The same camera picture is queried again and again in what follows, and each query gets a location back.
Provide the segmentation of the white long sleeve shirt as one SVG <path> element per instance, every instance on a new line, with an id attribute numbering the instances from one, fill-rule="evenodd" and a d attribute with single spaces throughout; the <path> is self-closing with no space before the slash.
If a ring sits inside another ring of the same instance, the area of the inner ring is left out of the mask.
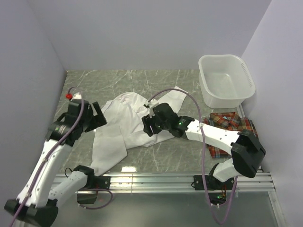
<path id="1" fill-rule="evenodd" d="M 143 131 L 142 117 L 149 114 L 143 106 L 145 102 L 146 98 L 140 94 L 126 92 L 107 101 L 101 108 L 107 124 L 95 130 L 90 165 L 95 175 L 104 174 L 122 161 L 128 149 L 149 147 L 173 137 L 167 131 L 152 137 Z"/>

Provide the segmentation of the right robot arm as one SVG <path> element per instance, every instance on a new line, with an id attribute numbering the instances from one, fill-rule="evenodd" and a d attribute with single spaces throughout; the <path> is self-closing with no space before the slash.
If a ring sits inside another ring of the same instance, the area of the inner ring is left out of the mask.
<path id="1" fill-rule="evenodd" d="M 256 176 L 266 151 L 253 132 L 224 130 L 188 116 L 178 116 L 167 103 L 151 101 L 146 102 L 144 107 L 149 110 L 142 118 L 143 131 L 148 136 L 168 131 L 173 137 L 205 142 L 231 156 L 205 175 L 209 190 L 218 190 L 225 182 L 239 175 L 248 178 Z"/>

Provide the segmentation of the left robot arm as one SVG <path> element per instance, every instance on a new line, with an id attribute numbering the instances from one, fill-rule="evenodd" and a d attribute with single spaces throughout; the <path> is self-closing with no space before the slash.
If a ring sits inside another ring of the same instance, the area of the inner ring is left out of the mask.
<path id="1" fill-rule="evenodd" d="M 49 227 L 58 215 L 59 206 L 76 191 L 106 190 L 103 187 L 104 180 L 96 176 L 92 168 L 81 165 L 74 168 L 62 183 L 51 188 L 75 141 L 83 133 L 106 123 L 98 102 L 90 104 L 86 100 L 73 98 L 68 110 L 49 126 L 37 165 L 17 198 L 7 200 L 5 211 L 14 220 L 37 227 Z"/>

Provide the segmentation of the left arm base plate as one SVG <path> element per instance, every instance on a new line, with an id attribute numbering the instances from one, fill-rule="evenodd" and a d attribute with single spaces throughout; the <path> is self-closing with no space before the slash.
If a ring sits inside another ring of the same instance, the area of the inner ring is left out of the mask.
<path id="1" fill-rule="evenodd" d="M 106 189 L 109 190 L 111 182 L 110 176 L 94 176 L 93 183 L 91 185 L 91 188 L 93 189 Z"/>

